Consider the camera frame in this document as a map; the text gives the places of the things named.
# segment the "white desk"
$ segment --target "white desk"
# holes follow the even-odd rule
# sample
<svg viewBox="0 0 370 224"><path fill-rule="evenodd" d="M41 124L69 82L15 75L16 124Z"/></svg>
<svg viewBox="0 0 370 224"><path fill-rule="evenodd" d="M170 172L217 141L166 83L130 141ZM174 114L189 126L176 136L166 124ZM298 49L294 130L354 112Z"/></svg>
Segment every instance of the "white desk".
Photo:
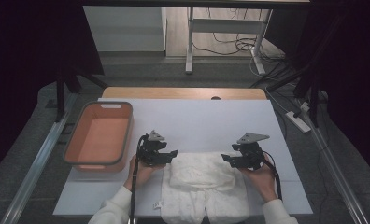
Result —
<svg viewBox="0 0 370 224"><path fill-rule="evenodd" d="M261 141L260 146L276 159L287 211L290 214L312 213L270 101L107 100L127 101L133 105L135 126L129 158L135 154L139 137L151 130L165 137L167 148L164 150L183 152L233 151L231 144L245 132L270 135L270 139ZM118 174L90 174L72 169L53 214L67 217L93 215L103 200L116 193L127 175L128 165ZM160 200L162 176L162 172L155 173L137 192L136 217L160 216L160 210L153 210L152 205ZM247 186L250 212L261 215L263 201L250 184Z"/></svg>

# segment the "person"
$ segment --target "person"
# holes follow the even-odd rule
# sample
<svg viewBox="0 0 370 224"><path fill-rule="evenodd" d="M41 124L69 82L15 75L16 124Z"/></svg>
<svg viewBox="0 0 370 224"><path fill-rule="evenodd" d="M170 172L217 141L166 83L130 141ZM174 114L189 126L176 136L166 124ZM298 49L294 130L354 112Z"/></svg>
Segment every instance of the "person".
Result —
<svg viewBox="0 0 370 224"><path fill-rule="evenodd" d="M133 179L133 170L135 167L135 156L130 161L131 167L127 180L119 191L109 200L103 202L102 207L95 213L89 224L124 224L129 220L131 188ZM140 188L145 184L150 175L164 165L148 167L142 162L138 164L138 174L135 188ZM251 180L253 186L262 196L265 204L263 205L263 215L266 224L297 224L294 217L290 217L284 208L283 202L278 198L275 192L275 179L272 171L266 165L263 165L256 171L247 168L240 168L240 172Z"/></svg>

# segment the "white sleeve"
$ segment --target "white sleeve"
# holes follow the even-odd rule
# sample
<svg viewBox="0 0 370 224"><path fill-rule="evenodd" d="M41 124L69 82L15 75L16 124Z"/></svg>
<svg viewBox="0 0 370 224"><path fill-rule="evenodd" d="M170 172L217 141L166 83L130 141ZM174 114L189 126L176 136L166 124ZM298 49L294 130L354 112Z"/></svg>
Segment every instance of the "white sleeve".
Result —
<svg viewBox="0 0 370 224"><path fill-rule="evenodd" d="M89 224L125 224L129 220L132 192L121 187L113 198L106 200L92 216Z"/></svg>
<svg viewBox="0 0 370 224"><path fill-rule="evenodd" d="M284 208L283 201L275 199L263 205L263 214L266 224L297 224L294 217L290 217Z"/></svg>

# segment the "orange plastic bin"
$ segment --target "orange plastic bin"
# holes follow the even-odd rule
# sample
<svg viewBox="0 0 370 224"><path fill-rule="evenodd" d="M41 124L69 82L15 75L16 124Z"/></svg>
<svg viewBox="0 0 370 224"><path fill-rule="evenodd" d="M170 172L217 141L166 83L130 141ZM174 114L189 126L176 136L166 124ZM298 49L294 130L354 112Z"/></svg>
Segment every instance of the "orange plastic bin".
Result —
<svg viewBox="0 0 370 224"><path fill-rule="evenodd" d="M80 171L121 171L133 122L133 107L127 102L86 104L66 145L64 160Z"/></svg>

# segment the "power strip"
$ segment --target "power strip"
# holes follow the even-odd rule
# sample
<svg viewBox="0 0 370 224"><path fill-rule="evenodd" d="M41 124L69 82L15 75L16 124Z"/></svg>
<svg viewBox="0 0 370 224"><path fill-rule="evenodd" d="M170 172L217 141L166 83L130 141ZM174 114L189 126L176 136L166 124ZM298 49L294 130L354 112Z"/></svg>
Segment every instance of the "power strip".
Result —
<svg viewBox="0 0 370 224"><path fill-rule="evenodd" d="M310 127L304 123L303 120L301 120L300 118L296 118L293 116L293 112L290 111L288 112L287 114L285 114L285 116L287 116L287 118L296 126L299 128L299 130L302 131L302 133L308 133L310 132Z"/></svg>

